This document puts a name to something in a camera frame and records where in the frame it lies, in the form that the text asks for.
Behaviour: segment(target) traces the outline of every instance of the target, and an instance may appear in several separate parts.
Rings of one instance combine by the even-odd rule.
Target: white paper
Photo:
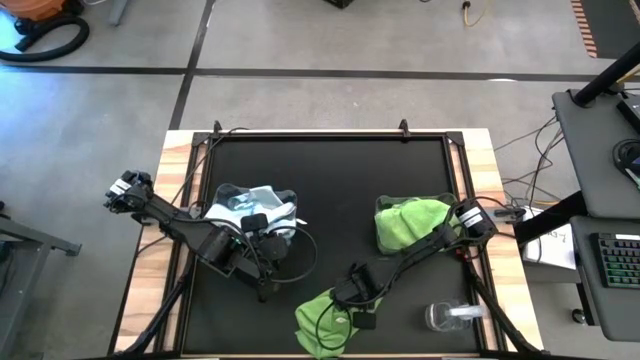
[[[533,214],[528,207],[524,208],[526,214],[523,220],[529,220],[533,214],[542,212],[540,209],[532,208]],[[576,261],[573,254],[573,232],[571,225],[563,225],[550,233],[542,235],[539,239],[529,242],[522,254],[525,261],[539,262],[540,264],[555,265],[567,269],[576,269]]]

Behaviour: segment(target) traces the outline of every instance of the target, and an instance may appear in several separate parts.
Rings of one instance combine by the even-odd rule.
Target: black table surface
[[[595,105],[581,108],[568,93],[553,94],[582,196],[589,215],[609,219],[640,218],[640,191],[616,169],[612,149],[638,133],[616,108],[621,98],[604,95]]]
[[[576,251],[584,267],[586,281],[591,288],[595,311],[604,336],[614,341],[640,342],[640,289],[615,289],[602,285],[595,251],[589,240],[592,233],[640,234],[640,224],[628,221],[593,219],[584,216],[571,218]]]
[[[452,192],[448,174],[441,140],[224,142],[215,150],[210,197],[222,183],[294,190],[297,216],[308,222],[305,228],[316,238],[319,259],[309,277],[283,287],[264,304],[253,289],[200,265],[185,353],[304,354],[294,335],[296,307],[331,288],[354,261],[380,255],[373,220],[376,198]],[[288,266],[301,272],[310,254],[302,236],[293,241],[297,253],[288,258]],[[436,333],[425,325],[428,304],[469,301],[468,291],[462,264],[451,254],[437,254],[398,280],[377,311],[377,329],[357,333],[346,353],[477,351],[473,328]]]

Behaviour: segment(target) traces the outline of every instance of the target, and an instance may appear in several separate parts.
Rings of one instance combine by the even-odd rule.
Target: transparent container
[[[484,309],[459,300],[447,300],[427,306],[425,320],[433,331],[449,332],[467,329],[473,319],[482,317]]]

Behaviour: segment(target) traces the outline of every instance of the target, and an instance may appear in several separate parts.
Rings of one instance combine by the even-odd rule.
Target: concrete floor
[[[186,67],[205,3],[135,0],[119,28],[105,25],[110,4],[91,7],[88,43],[42,65]],[[596,74],[611,62],[587,56],[569,0],[495,0],[473,29],[462,26],[459,7],[357,0],[338,11],[320,0],[218,0],[198,67]],[[474,1],[472,16],[481,7]],[[36,50],[72,32],[57,30]],[[9,19],[0,17],[0,48],[15,39]],[[16,358],[103,355],[140,232],[102,208],[103,194],[125,169],[156,171],[182,76],[3,70],[0,199],[14,219],[84,245],[78,258],[51,256]],[[498,146],[551,118],[552,93],[582,85],[196,76],[180,128],[211,128],[214,120],[226,128],[393,128],[406,118],[412,127],[486,127]],[[541,144],[553,132],[544,132]],[[497,159],[503,177],[532,170],[533,139]],[[576,191],[564,145],[551,159],[555,167],[538,184],[560,197]],[[507,189],[524,192],[518,184]],[[640,352],[572,324],[566,310],[579,306],[572,286],[535,285],[531,292],[553,353],[630,359]]]

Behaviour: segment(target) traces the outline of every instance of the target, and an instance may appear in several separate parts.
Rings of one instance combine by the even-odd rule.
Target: vacuum hose
[[[89,24],[77,16],[70,15],[58,16],[50,20],[39,22],[33,31],[26,35],[15,47],[19,51],[24,52],[50,31],[65,25],[78,25],[80,27],[80,31],[76,37],[69,43],[53,50],[34,54],[12,54],[0,51],[0,60],[23,63],[38,62],[57,59],[74,52],[89,38]]]

